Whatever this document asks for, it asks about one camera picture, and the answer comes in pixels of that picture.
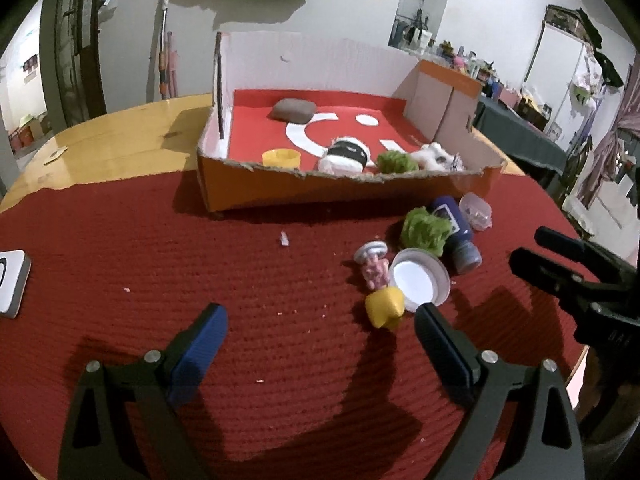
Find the yellow toy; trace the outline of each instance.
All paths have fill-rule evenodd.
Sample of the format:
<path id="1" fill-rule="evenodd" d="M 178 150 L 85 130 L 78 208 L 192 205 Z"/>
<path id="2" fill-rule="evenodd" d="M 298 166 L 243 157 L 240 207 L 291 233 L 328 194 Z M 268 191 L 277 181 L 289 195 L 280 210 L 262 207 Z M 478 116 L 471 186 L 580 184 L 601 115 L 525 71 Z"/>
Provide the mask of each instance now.
<path id="1" fill-rule="evenodd" d="M 404 314 L 404 294 L 395 286 L 386 286 L 369 294 L 364 305 L 375 328 L 395 330 Z"/>

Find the blue bottle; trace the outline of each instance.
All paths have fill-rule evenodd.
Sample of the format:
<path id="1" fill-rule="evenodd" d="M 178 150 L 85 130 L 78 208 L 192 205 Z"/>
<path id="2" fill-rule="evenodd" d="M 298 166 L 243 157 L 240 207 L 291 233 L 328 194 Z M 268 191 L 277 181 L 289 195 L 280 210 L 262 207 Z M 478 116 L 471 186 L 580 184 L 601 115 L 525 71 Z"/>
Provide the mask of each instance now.
<path id="1" fill-rule="evenodd" d="M 429 211 L 441 218 L 446 218 L 453 225 L 453 232 L 445 243 L 444 249 L 451 255 L 458 274 L 466 274 L 482 264 L 482 256 L 473 245 L 474 232 L 466 221 L 458 201 L 452 196 L 441 196 L 431 202 Z"/>

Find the green scrubber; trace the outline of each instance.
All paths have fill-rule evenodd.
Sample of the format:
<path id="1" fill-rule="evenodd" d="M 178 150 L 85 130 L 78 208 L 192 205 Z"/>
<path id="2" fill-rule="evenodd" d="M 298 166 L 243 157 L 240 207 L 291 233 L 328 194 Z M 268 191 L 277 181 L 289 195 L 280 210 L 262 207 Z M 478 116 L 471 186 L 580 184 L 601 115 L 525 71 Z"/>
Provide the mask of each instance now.
<path id="1" fill-rule="evenodd" d="M 408 171 L 417 171 L 418 163 L 413 160 L 408 153 L 396 152 L 390 150 L 378 155 L 376 165 L 380 173 L 407 173 Z"/>
<path id="2" fill-rule="evenodd" d="M 404 219 L 400 241 L 406 248 L 416 247 L 439 258 L 444 252 L 444 243 L 451 231 L 452 225 L 449 220 L 418 207 L 409 211 Z"/>

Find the red carpet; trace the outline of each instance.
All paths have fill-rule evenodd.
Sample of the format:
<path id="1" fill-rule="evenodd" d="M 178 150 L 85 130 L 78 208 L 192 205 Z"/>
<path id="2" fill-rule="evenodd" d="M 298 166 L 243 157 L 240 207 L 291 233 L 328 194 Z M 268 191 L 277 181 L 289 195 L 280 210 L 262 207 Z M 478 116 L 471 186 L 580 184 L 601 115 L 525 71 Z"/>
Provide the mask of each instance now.
<path id="1" fill-rule="evenodd" d="M 494 227 L 476 237 L 484 264 L 454 278 L 442 311 L 479 348 L 530 365 L 550 357 L 567 375 L 580 355 L 572 320 L 512 276 L 507 259 L 533 247 L 542 224 L 572 229 L 529 178 L 503 176 L 488 201 Z M 28 196 L 0 216 L 0 247 L 33 259 L 20 314 L 0 319 L 0 423 L 54 480 L 85 363 L 164 348 L 217 301 L 230 332 L 180 416 L 220 480 L 424 478 L 462 411 L 444 396 L 410 318 L 395 335 L 369 330 L 350 266 L 353 251 L 391 234 L 404 212 L 351 203 L 213 220 L 195 173 Z M 479 478 L 491 476 L 502 438 Z"/>

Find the orange cardboard box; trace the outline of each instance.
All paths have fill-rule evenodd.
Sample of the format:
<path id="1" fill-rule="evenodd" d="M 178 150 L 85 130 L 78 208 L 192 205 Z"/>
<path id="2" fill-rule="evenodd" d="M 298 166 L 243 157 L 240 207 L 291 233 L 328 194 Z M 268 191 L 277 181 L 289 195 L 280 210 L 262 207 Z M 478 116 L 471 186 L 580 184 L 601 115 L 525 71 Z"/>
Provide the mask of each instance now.
<path id="1" fill-rule="evenodd" d="M 331 91 L 402 100 L 404 118 L 421 137 L 415 140 L 439 142 L 449 153 L 459 153 L 466 171 L 330 176 L 268 168 L 258 160 L 232 160 L 228 154 L 234 102 L 249 90 L 281 92 L 282 97 L 296 91 Z M 506 162 L 470 132 L 480 91 L 478 81 L 393 48 L 284 32 L 219 34 L 214 105 L 198 142 L 198 171 L 207 208 L 215 212 L 385 198 L 425 204 L 443 194 L 460 197 L 469 191 L 485 196 Z"/>

